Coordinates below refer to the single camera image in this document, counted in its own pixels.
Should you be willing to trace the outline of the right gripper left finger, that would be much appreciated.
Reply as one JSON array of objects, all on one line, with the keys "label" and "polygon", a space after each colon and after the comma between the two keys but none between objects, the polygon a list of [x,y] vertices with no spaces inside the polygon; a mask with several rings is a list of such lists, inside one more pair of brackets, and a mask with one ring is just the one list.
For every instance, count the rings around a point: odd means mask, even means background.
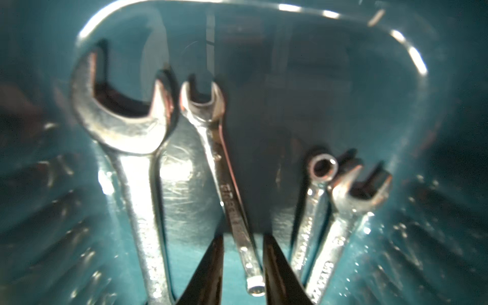
[{"label": "right gripper left finger", "polygon": [[224,265],[224,239],[216,236],[176,304],[220,305]]}]

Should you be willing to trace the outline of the teal plastic storage box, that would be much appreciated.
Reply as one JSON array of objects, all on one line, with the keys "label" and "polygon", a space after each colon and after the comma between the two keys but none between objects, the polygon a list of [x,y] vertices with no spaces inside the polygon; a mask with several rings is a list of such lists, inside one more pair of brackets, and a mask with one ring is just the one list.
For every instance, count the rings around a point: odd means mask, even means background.
[{"label": "teal plastic storage box", "polygon": [[258,249],[289,255],[306,163],[393,179],[324,304],[487,303],[486,1],[2,1],[1,303],[146,304],[113,167],[72,113],[97,91],[143,113],[155,76],[226,96],[227,149]]}]

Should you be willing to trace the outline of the thin combination wrench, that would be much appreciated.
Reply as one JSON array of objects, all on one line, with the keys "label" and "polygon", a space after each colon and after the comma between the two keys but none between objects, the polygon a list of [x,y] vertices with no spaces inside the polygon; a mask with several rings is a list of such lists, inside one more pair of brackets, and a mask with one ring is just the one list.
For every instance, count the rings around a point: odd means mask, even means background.
[{"label": "thin combination wrench", "polygon": [[318,230],[318,218],[327,195],[326,188],[335,178],[339,164],[330,154],[319,152],[306,164],[306,189],[299,206],[297,227],[292,239],[290,266],[298,280],[302,280],[311,244]]}]

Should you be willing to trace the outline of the large steel open-end wrench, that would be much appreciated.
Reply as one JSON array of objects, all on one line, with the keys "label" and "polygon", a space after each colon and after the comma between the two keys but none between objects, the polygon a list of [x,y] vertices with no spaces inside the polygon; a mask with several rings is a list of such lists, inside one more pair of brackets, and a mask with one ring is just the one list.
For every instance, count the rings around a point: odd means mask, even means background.
[{"label": "large steel open-end wrench", "polygon": [[95,95],[97,54],[89,52],[75,65],[70,99],[74,113],[98,142],[119,179],[132,226],[148,304],[172,304],[158,191],[158,162],[174,119],[167,87],[155,80],[148,112],[132,118],[102,105]]}]

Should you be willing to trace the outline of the long steel combination wrench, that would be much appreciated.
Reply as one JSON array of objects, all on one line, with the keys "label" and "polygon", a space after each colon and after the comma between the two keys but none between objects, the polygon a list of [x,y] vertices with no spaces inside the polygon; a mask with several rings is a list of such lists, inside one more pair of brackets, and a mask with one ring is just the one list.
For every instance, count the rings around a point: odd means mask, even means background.
[{"label": "long steel combination wrench", "polygon": [[189,80],[181,85],[179,94],[181,113],[193,125],[200,137],[220,204],[240,256],[247,293],[253,297],[261,297],[266,292],[263,270],[224,141],[225,98],[221,88],[215,82],[211,84],[208,102],[195,101],[192,98],[193,88]]}]

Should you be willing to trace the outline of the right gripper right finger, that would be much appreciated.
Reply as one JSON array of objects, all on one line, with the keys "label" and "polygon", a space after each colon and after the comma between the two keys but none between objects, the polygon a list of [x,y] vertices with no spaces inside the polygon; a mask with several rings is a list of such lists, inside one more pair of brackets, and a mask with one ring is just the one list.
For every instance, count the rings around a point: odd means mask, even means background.
[{"label": "right gripper right finger", "polygon": [[312,304],[271,235],[264,235],[263,266],[267,305]]}]

